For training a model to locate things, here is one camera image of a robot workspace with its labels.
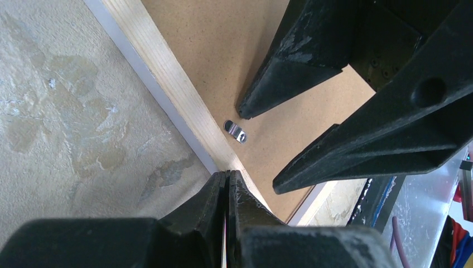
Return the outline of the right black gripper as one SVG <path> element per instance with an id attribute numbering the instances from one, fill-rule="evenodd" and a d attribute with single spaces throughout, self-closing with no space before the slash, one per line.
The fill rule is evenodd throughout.
<path id="1" fill-rule="evenodd" d="M 291 0 L 237 111 L 251 119 L 347 66 L 358 1 Z M 273 180 L 277 194 L 332 180 L 425 174 L 472 141 L 472 2 L 374 1 L 350 61 L 375 94 Z"/>

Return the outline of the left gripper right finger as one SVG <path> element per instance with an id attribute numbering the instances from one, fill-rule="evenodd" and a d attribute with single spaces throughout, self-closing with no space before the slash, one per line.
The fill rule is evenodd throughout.
<path id="1" fill-rule="evenodd" d="M 248 189 L 238 170 L 226 172 L 227 267 L 286 267 L 282 239 L 287 227 Z"/>

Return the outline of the wooden picture frame with glass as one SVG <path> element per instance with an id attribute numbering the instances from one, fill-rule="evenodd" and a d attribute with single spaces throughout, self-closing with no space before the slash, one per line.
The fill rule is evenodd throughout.
<path id="1" fill-rule="evenodd" d="M 226 138 L 227 134 L 223 134 L 223 123 L 219 125 L 215 121 L 141 1 L 84 2 L 211 174 L 240 171 L 248 190 L 270 212 L 274 213 L 272 208 L 281 209 L 289 202 L 286 194 L 281 205 L 268 205 L 265 195 L 261 194 L 234 151 L 232 142 Z M 289 160 L 289 153 L 302 147 L 300 142 L 295 143 L 282 134 L 272 131 L 269 134 L 270 138 L 275 138 L 276 153 L 264 154 L 266 162 L 257 167 L 269 168 L 274 173 L 281 157 Z M 299 200 L 297 205 L 288 207 L 291 214 L 281 220 L 291 226 L 344 226 L 350 218 L 351 210 L 347 212 L 347 209 L 351 208 L 351 201 L 348 201 L 348 207 L 346 201 L 335 203 L 334 207 L 327 203 L 338 190 L 337 184 L 329 182 L 307 188 L 301 199 L 296 198 Z"/>

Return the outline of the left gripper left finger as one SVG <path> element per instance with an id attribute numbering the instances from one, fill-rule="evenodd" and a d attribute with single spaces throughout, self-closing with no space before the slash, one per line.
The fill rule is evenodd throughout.
<path id="1" fill-rule="evenodd" d="M 189 200 L 158 221 L 159 267 L 220 267 L 225 173 L 212 174 Z"/>

